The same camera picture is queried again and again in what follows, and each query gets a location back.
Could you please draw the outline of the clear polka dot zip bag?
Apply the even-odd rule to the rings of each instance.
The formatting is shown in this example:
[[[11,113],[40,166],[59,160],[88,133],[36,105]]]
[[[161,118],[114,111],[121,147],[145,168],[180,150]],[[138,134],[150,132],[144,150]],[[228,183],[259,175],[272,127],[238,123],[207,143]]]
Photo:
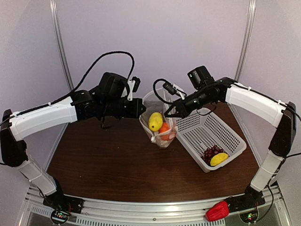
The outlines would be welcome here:
[[[146,111],[139,117],[139,122],[153,144],[166,149],[176,137],[176,122],[164,113],[170,107],[171,95],[159,88],[147,93],[143,98]]]

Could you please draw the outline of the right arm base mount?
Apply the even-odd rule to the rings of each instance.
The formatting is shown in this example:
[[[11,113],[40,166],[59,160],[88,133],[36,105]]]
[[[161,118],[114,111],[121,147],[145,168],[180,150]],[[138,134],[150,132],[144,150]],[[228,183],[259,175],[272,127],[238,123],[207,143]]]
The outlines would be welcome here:
[[[230,213],[238,213],[242,222],[246,224],[256,223],[259,219],[258,207],[266,203],[262,192],[259,195],[241,194],[230,196],[225,199],[225,202]]]

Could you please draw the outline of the orange toy pumpkin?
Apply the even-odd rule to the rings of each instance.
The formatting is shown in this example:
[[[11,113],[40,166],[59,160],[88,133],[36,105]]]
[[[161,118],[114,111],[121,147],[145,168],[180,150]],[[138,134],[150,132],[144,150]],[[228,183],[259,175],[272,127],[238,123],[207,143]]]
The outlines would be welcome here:
[[[162,124],[162,127],[158,131],[159,138],[163,141],[169,141],[170,140],[170,135],[171,135],[171,129],[169,125],[164,122]]]

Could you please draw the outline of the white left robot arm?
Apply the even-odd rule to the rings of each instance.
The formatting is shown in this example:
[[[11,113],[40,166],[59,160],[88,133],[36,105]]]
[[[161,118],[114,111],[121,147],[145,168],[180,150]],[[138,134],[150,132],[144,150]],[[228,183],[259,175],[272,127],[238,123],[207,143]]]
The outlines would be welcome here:
[[[11,112],[6,110],[0,124],[1,158],[5,165],[18,169],[37,186],[57,209],[67,206],[68,200],[59,189],[56,180],[47,174],[26,153],[24,138],[61,124],[105,117],[139,118],[146,108],[140,98],[134,98],[140,79],[131,80],[105,73],[100,83],[90,91],[73,91],[55,104],[48,103],[34,110]]]

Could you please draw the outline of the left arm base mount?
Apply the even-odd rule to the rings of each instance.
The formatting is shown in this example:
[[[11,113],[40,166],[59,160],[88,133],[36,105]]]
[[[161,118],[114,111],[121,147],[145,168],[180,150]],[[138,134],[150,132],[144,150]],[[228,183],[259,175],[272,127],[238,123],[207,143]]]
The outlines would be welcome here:
[[[81,198],[64,196],[63,203],[57,204],[49,198],[43,198],[43,204],[53,209],[50,214],[50,219],[55,225],[66,223],[72,214],[80,214],[83,208],[84,200]]]

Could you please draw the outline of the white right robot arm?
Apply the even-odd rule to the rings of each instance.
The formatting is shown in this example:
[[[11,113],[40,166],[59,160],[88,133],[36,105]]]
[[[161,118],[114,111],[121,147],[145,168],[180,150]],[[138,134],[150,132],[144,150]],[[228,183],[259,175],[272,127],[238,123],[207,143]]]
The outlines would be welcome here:
[[[241,107],[276,128],[263,164],[241,197],[241,204],[250,208],[290,153],[298,118],[295,104],[274,100],[228,77],[214,80],[205,66],[193,69],[188,77],[196,91],[171,102],[164,113],[166,117],[185,118],[208,103],[223,102]]]

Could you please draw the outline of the dark red toy grapes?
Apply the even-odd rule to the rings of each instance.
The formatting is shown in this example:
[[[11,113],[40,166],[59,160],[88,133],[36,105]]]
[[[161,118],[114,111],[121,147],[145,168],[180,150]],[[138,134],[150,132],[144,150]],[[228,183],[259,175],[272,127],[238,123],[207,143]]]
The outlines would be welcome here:
[[[210,161],[211,159],[219,154],[219,153],[223,153],[224,152],[224,149],[219,147],[218,145],[214,145],[212,147],[208,147],[205,151],[204,151],[204,154],[203,156],[201,157],[204,162],[207,164],[207,165],[210,165]]]

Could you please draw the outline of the red toy bell pepper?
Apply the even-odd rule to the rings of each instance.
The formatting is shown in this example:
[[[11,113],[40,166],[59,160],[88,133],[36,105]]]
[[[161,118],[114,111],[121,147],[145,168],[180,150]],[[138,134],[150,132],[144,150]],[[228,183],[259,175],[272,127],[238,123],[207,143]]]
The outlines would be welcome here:
[[[221,201],[215,204],[211,209],[209,209],[205,217],[208,221],[217,221],[227,217],[230,213],[228,203],[226,201]]]

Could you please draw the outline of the white toy cauliflower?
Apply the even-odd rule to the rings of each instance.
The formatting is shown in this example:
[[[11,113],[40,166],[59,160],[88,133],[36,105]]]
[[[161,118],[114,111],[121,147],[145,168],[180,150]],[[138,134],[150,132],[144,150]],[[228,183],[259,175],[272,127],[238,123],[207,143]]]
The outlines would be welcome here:
[[[170,144],[172,143],[174,139],[170,139],[170,140],[162,140],[161,137],[156,139],[156,145],[160,148],[160,149],[166,149],[170,146]]]

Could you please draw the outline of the yellow toy lemon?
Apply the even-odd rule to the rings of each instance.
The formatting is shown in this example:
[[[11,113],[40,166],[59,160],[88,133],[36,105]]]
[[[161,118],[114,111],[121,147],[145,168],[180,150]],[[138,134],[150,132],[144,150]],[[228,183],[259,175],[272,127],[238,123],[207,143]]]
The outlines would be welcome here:
[[[153,132],[159,131],[163,124],[163,117],[162,114],[159,112],[154,112],[149,117],[149,129]]]

